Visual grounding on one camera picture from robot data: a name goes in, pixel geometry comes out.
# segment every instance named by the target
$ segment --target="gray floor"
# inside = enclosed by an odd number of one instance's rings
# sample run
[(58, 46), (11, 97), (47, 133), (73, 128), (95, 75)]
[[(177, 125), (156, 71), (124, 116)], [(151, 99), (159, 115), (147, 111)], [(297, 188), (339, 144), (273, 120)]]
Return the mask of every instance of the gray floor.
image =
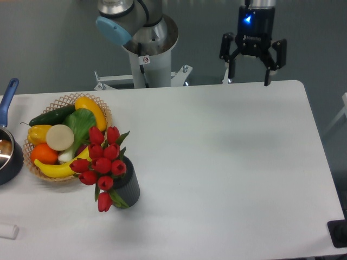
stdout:
[[(163, 0), (179, 41), (172, 69), (194, 68), (194, 85), (220, 83), (223, 33), (236, 32), (241, 0)], [(278, 0), (273, 39), (288, 40), (287, 65), (273, 80), (299, 80), (322, 134), (347, 92), (347, 1)], [(0, 1), (0, 95), (12, 77), (18, 94), (93, 90), (99, 76), (130, 74), (126, 53), (95, 27), (96, 0)], [(259, 60), (238, 59), (235, 82), (263, 81)], [(347, 124), (323, 140), (339, 192), (347, 190)]]

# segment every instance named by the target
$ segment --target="wicker basket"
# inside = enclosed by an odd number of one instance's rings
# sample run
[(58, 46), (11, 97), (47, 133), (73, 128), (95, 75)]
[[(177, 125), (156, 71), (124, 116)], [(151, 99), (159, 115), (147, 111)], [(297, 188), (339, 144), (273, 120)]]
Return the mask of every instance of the wicker basket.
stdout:
[[(104, 113), (106, 117), (107, 127), (112, 125), (112, 115), (111, 115), (110, 109), (108, 108), (108, 105), (104, 103), (103, 100), (101, 100), (99, 97), (95, 97), (94, 95), (90, 95), (90, 94), (75, 93), (75, 94), (62, 96), (59, 99), (54, 100), (54, 102), (51, 103), (50, 106), (47, 107), (46, 110), (42, 112), (42, 114), (55, 110), (57, 108), (73, 105), (75, 104), (76, 99), (78, 99), (81, 96), (86, 96), (94, 100), (99, 105), (99, 107), (101, 108), (102, 112)], [(62, 182), (62, 181), (69, 181), (69, 180), (75, 179), (75, 177), (73, 176), (64, 177), (64, 178), (51, 178), (44, 175), (41, 172), (41, 170), (35, 164), (33, 164), (33, 162), (31, 162), (30, 160), (30, 155), (33, 149), (34, 149), (34, 145), (29, 143), (28, 139), (26, 139), (23, 145), (24, 164), (30, 170), (31, 173), (33, 173), (40, 179), (43, 179), (46, 181), (52, 181), (52, 182), (53, 181)]]

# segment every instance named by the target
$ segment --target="white table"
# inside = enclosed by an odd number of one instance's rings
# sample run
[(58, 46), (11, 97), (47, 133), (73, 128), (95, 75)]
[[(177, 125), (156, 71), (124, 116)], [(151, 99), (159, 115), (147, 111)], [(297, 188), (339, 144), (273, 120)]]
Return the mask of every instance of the white table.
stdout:
[[(16, 95), (8, 130), (65, 93)], [(99, 213), (94, 187), (53, 185), (26, 168), (0, 186), (0, 259), (280, 259), (336, 255), (343, 219), (304, 86), (298, 81), (93, 92), (130, 130), (141, 196)]]

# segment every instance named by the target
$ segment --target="blue pot handle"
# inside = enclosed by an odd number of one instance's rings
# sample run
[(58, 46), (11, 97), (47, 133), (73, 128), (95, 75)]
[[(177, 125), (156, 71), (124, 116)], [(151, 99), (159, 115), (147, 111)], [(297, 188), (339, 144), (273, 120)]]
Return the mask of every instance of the blue pot handle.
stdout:
[(6, 92), (0, 103), (0, 126), (7, 126), (8, 110), (19, 83), (20, 81), (14, 78), (10, 80), (9, 85), (7, 86)]

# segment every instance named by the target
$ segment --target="pot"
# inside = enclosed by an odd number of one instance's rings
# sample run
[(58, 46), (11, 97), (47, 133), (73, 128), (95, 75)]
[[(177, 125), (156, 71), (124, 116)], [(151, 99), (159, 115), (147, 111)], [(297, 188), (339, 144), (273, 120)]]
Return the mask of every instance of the pot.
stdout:
[(6, 129), (8, 110), (18, 84), (18, 79), (10, 80), (0, 103), (0, 185), (13, 179), (23, 166), (22, 149)]

